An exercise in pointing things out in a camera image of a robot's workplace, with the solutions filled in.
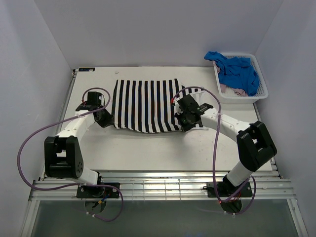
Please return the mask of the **black white striped tank top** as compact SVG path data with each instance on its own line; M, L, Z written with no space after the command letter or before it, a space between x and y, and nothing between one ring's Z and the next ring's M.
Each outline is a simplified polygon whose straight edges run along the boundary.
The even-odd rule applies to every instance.
M180 90L178 99L189 94L202 104L204 91L186 89L178 79L117 80L112 99L114 127L151 134L180 131L171 105L172 97Z

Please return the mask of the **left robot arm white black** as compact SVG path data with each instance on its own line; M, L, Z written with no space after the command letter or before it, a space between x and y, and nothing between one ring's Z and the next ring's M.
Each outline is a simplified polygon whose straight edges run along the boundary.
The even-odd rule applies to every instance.
M108 103L98 89L85 91L87 99L75 109L74 118L57 135L44 141L46 176L88 185L88 192L96 198L104 193L105 186L98 172L85 167L79 143L92 125L105 128L114 124L114 116L107 111Z

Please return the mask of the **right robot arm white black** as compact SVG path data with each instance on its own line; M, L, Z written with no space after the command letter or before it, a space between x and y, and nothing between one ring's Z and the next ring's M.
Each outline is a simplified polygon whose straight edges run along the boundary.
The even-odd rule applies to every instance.
M277 148L266 125L249 123L224 115L207 103L199 105L191 95L173 99L175 117L183 131L196 125L216 131L213 156L217 154L219 135L223 134L237 144L239 161L221 182L213 181L216 197L234 197L248 183L250 176L277 154Z

